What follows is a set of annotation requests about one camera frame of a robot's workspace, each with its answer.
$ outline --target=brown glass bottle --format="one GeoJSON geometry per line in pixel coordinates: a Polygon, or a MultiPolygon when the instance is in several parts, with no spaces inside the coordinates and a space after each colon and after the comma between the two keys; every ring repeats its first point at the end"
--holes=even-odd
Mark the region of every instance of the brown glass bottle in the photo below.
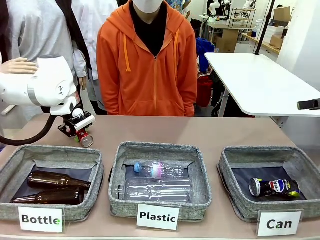
{"type": "Polygon", "coordinates": [[[17,197],[10,201],[13,204],[63,204],[79,205],[84,201],[84,190],[81,187],[64,187],[41,191],[38,194],[17,197]]]}
{"type": "Polygon", "coordinates": [[[27,178],[29,187],[40,189],[58,189],[65,187],[82,187],[84,190],[89,190],[91,183],[74,179],[67,174],[34,171],[27,178]]]}

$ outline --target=can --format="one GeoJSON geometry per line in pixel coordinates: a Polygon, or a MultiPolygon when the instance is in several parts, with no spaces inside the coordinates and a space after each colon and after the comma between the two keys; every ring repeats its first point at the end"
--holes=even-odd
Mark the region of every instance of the can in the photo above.
{"type": "Polygon", "coordinates": [[[94,138],[89,135],[84,128],[77,131],[75,134],[78,137],[78,140],[82,147],[89,148],[92,144],[94,144],[94,138]]]}
{"type": "Polygon", "coordinates": [[[249,190],[254,197],[265,197],[271,195],[282,195],[286,197],[300,197],[300,188],[295,180],[278,179],[264,181],[259,178],[251,178],[249,190]]]}

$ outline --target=hand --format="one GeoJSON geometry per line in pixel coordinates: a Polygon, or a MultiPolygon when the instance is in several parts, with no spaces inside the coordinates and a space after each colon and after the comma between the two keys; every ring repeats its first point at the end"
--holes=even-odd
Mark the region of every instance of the hand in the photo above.
{"type": "Polygon", "coordinates": [[[82,91],[86,90],[87,88],[87,77],[79,77],[79,83],[80,86],[82,87],[82,91]]]}
{"type": "Polygon", "coordinates": [[[28,59],[19,57],[6,61],[0,65],[0,73],[3,74],[35,74],[38,68],[33,62],[28,62],[28,59]]]}

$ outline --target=orange jacket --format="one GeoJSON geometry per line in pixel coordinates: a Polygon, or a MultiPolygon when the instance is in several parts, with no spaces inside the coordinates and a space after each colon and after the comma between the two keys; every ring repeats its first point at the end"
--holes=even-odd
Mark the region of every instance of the orange jacket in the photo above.
{"type": "Polygon", "coordinates": [[[101,95],[108,114],[194,115],[195,32],[184,16],[168,4],[164,43],[157,57],[137,36],[129,2],[114,11],[101,27],[96,54],[101,95]]]}

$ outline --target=gray fabric bin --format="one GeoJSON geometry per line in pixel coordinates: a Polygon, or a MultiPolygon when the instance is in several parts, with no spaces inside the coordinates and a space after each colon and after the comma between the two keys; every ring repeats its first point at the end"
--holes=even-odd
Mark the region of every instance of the gray fabric bin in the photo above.
{"type": "Polygon", "coordinates": [[[102,154],[88,148],[66,146],[25,145],[19,147],[0,171],[0,220],[19,220],[18,207],[64,209],[66,221],[82,221],[94,206],[104,175],[102,154]],[[91,170],[91,182],[84,200],[79,205],[14,204],[10,200],[21,191],[22,185],[34,168],[91,170]]]}
{"type": "Polygon", "coordinates": [[[222,150],[218,171],[235,213],[243,221],[256,222],[259,210],[303,209],[304,219],[320,217],[320,171],[297,147],[226,147],[222,150]],[[267,181],[290,178],[298,182],[302,194],[300,198],[254,197],[249,191],[249,178],[267,181]]]}
{"type": "Polygon", "coordinates": [[[212,193],[206,166],[200,150],[194,146],[164,143],[123,142],[115,156],[109,184],[111,214],[136,218],[139,204],[180,208],[179,221],[199,222],[205,217],[212,202],[212,193]],[[126,180],[126,166],[136,162],[161,161],[184,166],[192,180],[193,203],[151,202],[119,200],[117,189],[126,180]]]}

